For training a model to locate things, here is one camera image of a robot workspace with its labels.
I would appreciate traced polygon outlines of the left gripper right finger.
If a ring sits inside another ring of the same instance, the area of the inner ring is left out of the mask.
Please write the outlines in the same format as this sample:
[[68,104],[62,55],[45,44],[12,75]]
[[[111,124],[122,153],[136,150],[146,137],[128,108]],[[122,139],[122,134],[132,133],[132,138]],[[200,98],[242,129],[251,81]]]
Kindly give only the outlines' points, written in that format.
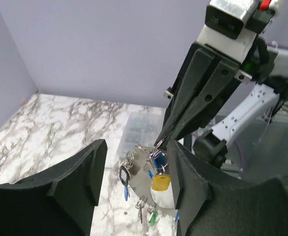
[[288,236],[288,176],[252,184],[167,146],[179,236]]

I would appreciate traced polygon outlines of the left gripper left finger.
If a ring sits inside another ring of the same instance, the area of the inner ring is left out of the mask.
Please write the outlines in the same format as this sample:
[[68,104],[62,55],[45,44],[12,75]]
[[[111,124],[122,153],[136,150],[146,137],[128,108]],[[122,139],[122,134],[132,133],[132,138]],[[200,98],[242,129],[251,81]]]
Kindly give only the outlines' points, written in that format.
[[106,155],[99,139],[42,172],[0,184],[0,236],[88,236]]

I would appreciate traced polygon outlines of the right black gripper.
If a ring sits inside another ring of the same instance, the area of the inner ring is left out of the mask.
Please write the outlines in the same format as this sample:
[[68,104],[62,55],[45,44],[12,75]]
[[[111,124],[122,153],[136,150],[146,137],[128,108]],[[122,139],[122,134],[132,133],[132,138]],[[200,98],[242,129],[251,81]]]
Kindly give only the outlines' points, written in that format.
[[172,87],[162,130],[154,146],[164,148],[204,128],[245,79],[256,85],[224,120],[212,127],[212,134],[227,145],[258,116],[273,107],[276,94],[263,82],[274,68],[276,55],[265,43],[254,44],[243,64],[208,46],[193,43]]

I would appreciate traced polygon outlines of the blue tag key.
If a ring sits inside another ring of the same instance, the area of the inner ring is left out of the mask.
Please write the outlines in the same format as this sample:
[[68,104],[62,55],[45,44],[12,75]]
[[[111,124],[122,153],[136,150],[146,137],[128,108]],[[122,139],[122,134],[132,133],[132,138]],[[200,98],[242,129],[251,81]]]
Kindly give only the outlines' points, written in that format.
[[168,166],[167,154],[161,150],[154,149],[152,152],[150,152],[149,158],[152,166],[155,169],[162,169]]

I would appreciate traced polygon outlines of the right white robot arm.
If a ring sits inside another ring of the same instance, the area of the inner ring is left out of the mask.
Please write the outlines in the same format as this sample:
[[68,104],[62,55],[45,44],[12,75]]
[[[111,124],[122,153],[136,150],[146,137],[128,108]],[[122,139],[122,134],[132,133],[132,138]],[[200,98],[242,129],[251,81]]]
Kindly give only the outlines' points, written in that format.
[[168,89],[171,101],[150,155],[154,168],[168,167],[168,142],[204,128],[244,81],[255,83],[250,94],[208,134],[195,141],[195,154],[219,167],[237,136],[265,110],[275,115],[288,100],[288,49],[254,40],[245,61],[238,63],[210,46],[194,42],[177,79]]

